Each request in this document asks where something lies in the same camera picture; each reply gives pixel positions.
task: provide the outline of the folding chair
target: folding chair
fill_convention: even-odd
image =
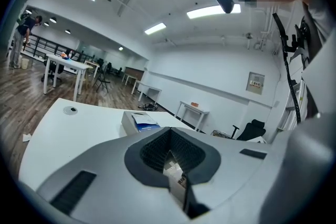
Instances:
[[[105,79],[106,68],[107,68],[107,66],[105,67],[104,71],[102,70],[102,67],[99,68],[99,76],[98,76],[98,78],[96,79],[96,82],[93,85],[93,87],[94,87],[97,84],[97,82],[100,81],[100,84],[99,84],[98,89],[96,90],[96,92],[98,92],[100,86],[102,85],[103,88],[106,88],[107,93],[109,93],[109,90],[107,89],[107,83],[110,83],[110,82],[106,81],[106,79]]]

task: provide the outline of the cardboard box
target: cardboard box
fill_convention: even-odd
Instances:
[[[132,134],[139,133],[138,128],[135,125],[134,118],[132,117],[133,113],[148,115],[146,112],[142,112],[142,111],[136,111],[136,112],[125,111],[121,119],[121,124],[125,129],[126,135],[132,135]]]

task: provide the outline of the white table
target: white table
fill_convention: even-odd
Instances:
[[[138,78],[136,78],[136,77],[134,77],[134,76],[132,76],[132,75],[124,74],[124,76],[122,77],[122,81],[121,81],[121,82],[124,81],[125,76],[127,76],[125,85],[127,85],[127,82],[128,82],[128,79],[129,79],[129,78],[138,80]]]
[[[152,86],[149,86],[149,85],[146,85],[146,84],[142,83],[141,81],[137,80],[137,81],[135,81],[135,83],[134,83],[133,90],[132,90],[132,93],[131,93],[131,94],[134,93],[135,85],[136,85],[137,83],[138,83],[139,85],[143,85],[143,86],[145,86],[145,87],[147,87],[147,88],[149,88],[149,89],[153,89],[153,90],[156,90],[156,91],[159,92],[159,94],[157,95],[156,101],[155,101],[155,104],[156,104],[157,101],[158,101],[159,98],[160,98],[160,94],[161,94],[162,90],[161,90],[161,89],[158,89],[158,88],[155,88],[155,87],[152,87]],[[141,98],[142,98],[142,94],[143,94],[143,89],[141,90],[141,93],[140,93],[138,102],[140,102],[140,100],[141,100]]]
[[[48,73],[49,73],[50,62],[54,61],[57,63],[56,70],[55,70],[55,77],[54,77],[54,85],[53,85],[54,88],[56,87],[56,83],[57,83],[59,65],[63,65],[65,67],[69,67],[69,68],[73,68],[77,70],[77,79],[76,79],[76,84],[75,84],[75,90],[73,93],[74,94],[73,100],[76,101],[77,93],[81,94],[81,91],[82,91],[82,85],[84,81],[85,72],[88,68],[92,68],[92,67],[84,63],[81,63],[81,62],[75,62],[71,59],[65,60],[62,57],[59,57],[53,54],[47,54],[47,57],[48,57],[48,61],[47,61],[46,70],[44,73],[43,93],[47,94],[47,83],[48,83]]]
[[[199,132],[200,130],[198,130],[198,127],[200,126],[200,123],[201,123],[201,121],[202,121],[204,115],[209,114],[209,111],[206,111],[206,110],[197,108],[197,107],[195,107],[195,106],[193,106],[193,105],[191,105],[191,104],[188,104],[188,103],[186,103],[186,102],[180,101],[179,109],[177,110],[177,113],[175,114],[175,118],[177,117],[177,114],[178,114],[178,112],[180,111],[180,109],[181,109],[182,106],[185,107],[185,110],[184,110],[184,112],[183,112],[183,115],[182,115],[180,121],[183,120],[183,117],[184,117],[184,115],[185,115],[185,113],[186,113],[187,110],[196,112],[196,113],[198,113],[198,114],[201,115],[201,116],[199,117],[198,123],[197,123],[197,125],[196,125],[196,127],[195,127],[195,131],[198,131],[198,132]]]
[[[64,108],[78,110],[67,115]],[[59,98],[44,115],[23,155],[19,180],[34,191],[56,170],[89,148],[126,136],[121,125],[126,110],[103,108]],[[167,112],[146,112],[161,127],[191,130]]]
[[[95,78],[96,75],[97,75],[97,71],[98,71],[98,68],[99,68],[99,64],[96,63],[96,62],[90,62],[90,61],[88,61],[88,60],[85,60],[84,63],[85,63],[86,65],[91,65],[91,66],[95,66],[95,67],[96,67],[96,69],[95,69],[95,71],[94,71],[94,75],[93,75],[93,78]]]

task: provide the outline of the wooden floor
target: wooden floor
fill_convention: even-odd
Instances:
[[[73,99],[72,86],[75,75],[63,72],[57,82],[57,87],[52,87],[48,81],[48,92],[43,94],[41,77],[44,75],[43,63],[29,58],[28,69],[14,69],[8,66],[8,60],[0,62],[0,142],[1,152],[9,170],[17,178],[22,156],[28,142],[23,143],[23,134],[33,134],[42,117],[58,98]],[[82,94],[77,97],[77,102],[105,106],[117,109],[138,109],[139,94],[131,95],[132,87],[121,83],[121,78],[108,76],[109,93],[92,84],[86,89],[83,83]],[[143,96],[141,103],[149,103]]]

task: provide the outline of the black bag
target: black bag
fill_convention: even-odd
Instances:
[[[139,106],[138,108],[143,109],[145,111],[155,111],[155,110],[157,110],[158,105],[153,104],[153,103],[148,103],[148,104],[145,104],[144,106]]]

